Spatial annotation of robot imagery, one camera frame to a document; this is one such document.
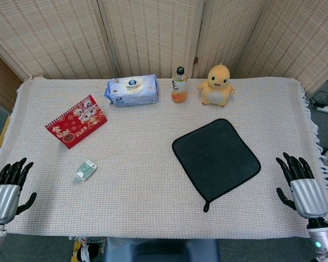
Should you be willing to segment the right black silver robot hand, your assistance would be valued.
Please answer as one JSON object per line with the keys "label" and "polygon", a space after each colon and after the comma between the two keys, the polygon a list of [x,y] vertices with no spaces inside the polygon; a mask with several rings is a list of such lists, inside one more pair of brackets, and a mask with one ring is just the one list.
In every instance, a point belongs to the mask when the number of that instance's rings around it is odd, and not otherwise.
{"label": "right black silver robot hand", "polygon": [[292,199],[287,198],[281,188],[276,192],[281,202],[297,211],[305,219],[323,218],[328,214],[328,204],[318,180],[308,162],[283,153],[284,160],[276,158],[288,183]]}

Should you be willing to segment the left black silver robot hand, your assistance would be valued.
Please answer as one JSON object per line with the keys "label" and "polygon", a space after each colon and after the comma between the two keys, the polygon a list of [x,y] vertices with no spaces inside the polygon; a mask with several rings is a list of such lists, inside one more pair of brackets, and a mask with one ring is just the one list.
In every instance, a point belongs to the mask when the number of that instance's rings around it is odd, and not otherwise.
{"label": "left black silver robot hand", "polygon": [[19,205],[22,189],[33,163],[22,158],[7,164],[0,172],[0,225],[10,223],[15,216],[28,210],[35,202],[37,193],[33,192],[25,204]]}

